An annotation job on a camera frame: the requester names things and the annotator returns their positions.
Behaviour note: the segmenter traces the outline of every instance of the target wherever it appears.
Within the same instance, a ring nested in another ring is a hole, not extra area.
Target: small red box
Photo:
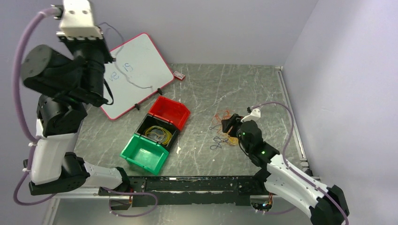
[[[180,131],[182,131],[189,115],[191,114],[184,104],[163,96],[158,97],[148,113],[162,120],[169,121]]]

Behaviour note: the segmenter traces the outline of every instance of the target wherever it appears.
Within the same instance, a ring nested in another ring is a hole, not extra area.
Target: whiteboard stand foot
[[[161,91],[160,88],[158,88],[158,93],[159,93],[160,95],[163,95],[163,92]]]

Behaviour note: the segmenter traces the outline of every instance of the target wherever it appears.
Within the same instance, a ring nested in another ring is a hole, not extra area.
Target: gray marble tabletop
[[[219,110],[229,109],[247,115],[247,107],[265,101],[284,103],[274,67],[250,65],[171,64],[173,71],[186,75],[183,81],[174,80],[163,89],[164,96],[185,104],[191,115],[170,151],[159,175],[254,175],[254,166],[238,146],[221,144],[212,150],[218,136],[210,130],[212,118]],[[109,120],[99,108],[88,107],[75,153],[85,161],[104,167],[123,167],[128,175],[152,175],[142,168],[129,165],[119,156],[140,122],[155,102],[152,96],[117,120]],[[263,138],[278,150],[287,138],[291,125],[285,109],[276,105],[264,106],[257,121]],[[286,156],[299,165],[299,151],[291,140]]]

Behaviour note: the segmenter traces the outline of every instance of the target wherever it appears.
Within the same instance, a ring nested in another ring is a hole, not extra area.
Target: green bin
[[[138,165],[158,175],[168,156],[168,151],[160,144],[134,134],[120,153],[129,164]]]

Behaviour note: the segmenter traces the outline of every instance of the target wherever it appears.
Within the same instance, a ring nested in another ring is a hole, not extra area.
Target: whiteboard
[[[174,76],[146,33],[127,41],[111,50],[111,55],[123,46],[116,57],[116,63],[123,75],[117,70],[115,63],[105,64],[104,78],[114,96],[113,105],[102,105],[101,108],[108,118],[115,120],[134,108],[134,104],[143,102],[146,98],[170,83]],[[104,86],[104,98],[111,101]]]

